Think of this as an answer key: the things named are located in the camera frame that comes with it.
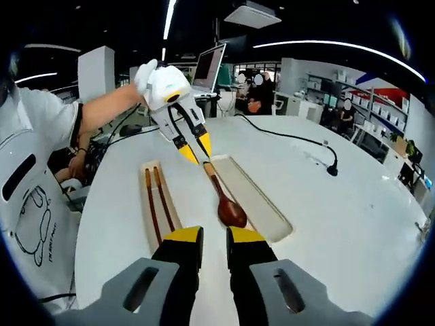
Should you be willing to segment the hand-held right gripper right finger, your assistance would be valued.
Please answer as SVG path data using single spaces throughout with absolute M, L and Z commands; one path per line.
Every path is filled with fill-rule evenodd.
M 240 325 L 352 325 L 326 286 L 288 259 L 277 259 L 258 232 L 226 230 L 230 289 Z

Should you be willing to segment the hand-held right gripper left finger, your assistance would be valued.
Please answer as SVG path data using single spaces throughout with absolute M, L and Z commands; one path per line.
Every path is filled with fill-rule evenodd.
M 82 325 L 187 325 L 199 286 L 203 228 L 171 232 L 151 258 L 107 281 L 81 311 Z

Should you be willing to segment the person's left hand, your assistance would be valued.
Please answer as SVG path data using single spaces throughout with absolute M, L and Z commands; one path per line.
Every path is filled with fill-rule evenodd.
M 149 62 L 142 64 L 138 68 L 134 77 L 134 83 L 139 95 L 143 96 L 145 94 L 150 75 L 156 70 L 157 65 L 158 61 L 156 59 L 151 59 Z

